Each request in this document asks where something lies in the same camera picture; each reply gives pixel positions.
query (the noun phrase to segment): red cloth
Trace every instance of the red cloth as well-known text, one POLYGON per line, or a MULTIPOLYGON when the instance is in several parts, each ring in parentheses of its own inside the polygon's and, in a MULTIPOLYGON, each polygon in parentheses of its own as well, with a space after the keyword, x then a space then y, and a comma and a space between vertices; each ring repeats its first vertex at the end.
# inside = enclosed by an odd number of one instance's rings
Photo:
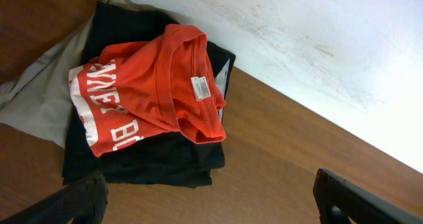
POLYGON ((170 24, 151 42, 108 46, 72 69, 72 101, 94 155, 170 131, 194 143, 224 140, 217 111, 225 101, 206 45, 206 35, 196 27, 170 24), (209 98, 196 100, 192 77, 206 77, 209 98))

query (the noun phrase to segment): garment label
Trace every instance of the garment label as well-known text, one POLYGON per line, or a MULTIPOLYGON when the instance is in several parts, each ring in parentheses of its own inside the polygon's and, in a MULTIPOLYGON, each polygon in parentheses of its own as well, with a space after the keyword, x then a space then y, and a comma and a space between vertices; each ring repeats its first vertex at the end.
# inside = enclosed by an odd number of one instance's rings
POLYGON ((196 95, 197 101, 203 100, 210 97, 209 85, 207 84, 207 79, 203 77, 192 77, 191 78, 192 87, 194 88, 194 94, 196 95))

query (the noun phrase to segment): folded black cloth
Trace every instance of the folded black cloth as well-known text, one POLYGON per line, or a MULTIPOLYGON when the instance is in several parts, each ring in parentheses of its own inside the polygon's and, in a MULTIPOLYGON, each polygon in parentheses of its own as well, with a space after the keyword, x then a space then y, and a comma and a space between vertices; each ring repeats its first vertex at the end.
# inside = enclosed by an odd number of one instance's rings
MULTIPOLYGON (((161 11, 130 11, 98 3, 93 26, 85 44, 81 65, 113 44, 150 41, 168 24, 177 23, 161 11)), ((208 42, 216 83, 226 93, 235 55, 208 42)), ((107 182, 168 184, 195 188, 212 184, 210 170, 225 165, 220 143, 196 145, 182 134, 171 132, 142 139, 133 145, 97 158, 88 146, 85 129, 73 109, 65 143, 63 184, 69 184, 94 170, 107 182)))

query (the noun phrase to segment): scratched white surface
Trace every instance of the scratched white surface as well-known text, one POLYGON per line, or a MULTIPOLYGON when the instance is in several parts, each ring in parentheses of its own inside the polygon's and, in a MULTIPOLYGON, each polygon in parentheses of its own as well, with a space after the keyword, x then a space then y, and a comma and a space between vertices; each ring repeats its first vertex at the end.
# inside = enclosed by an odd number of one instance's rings
POLYGON ((196 25, 239 69, 423 172, 423 0, 131 1, 196 25))

